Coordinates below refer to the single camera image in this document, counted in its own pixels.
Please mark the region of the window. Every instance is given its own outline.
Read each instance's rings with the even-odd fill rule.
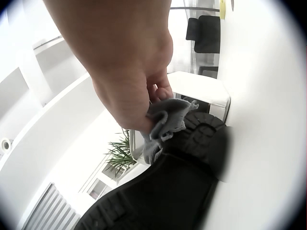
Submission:
[[[102,194],[106,189],[108,191],[112,190],[109,186],[107,186],[101,180],[96,179],[87,193],[96,200],[97,198],[100,197],[99,195]]]
[[[116,180],[120,178],[120,176],[124,173],[124,168],[114,168],[110,163],[108,163],[105,168],[102,170],[102,173],[105,174],[112,180]]]

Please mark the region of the shoe sole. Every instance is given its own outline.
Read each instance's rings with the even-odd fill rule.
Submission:
[[[193,229],[218,181],[210,167],[195,158],[224,125],[216,119],[205,113],[188,114],[187,128],[165,143],[156,162],[96,201],[75,230]]]

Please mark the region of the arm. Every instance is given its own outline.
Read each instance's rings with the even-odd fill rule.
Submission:
[[[172,97],[171,0],[44,0],[59,31],[124,128],[149,133],[149,100]]]

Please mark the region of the green leaves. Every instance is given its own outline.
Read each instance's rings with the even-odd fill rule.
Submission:
[[[115,176],[121,168],[128,169],[135,164],[130,154],[129,130],[122,128],[122,134],[124,136],[120,137],[119,142],[109,142],[112,148],[107,153],[110,158],[106,162],[112,166],[111,171],[116,170]]]

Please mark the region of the yellow sticky note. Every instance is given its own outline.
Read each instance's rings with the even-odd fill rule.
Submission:
[[[220,19],[225,19],[225,2],[224,0],[220,0]]]

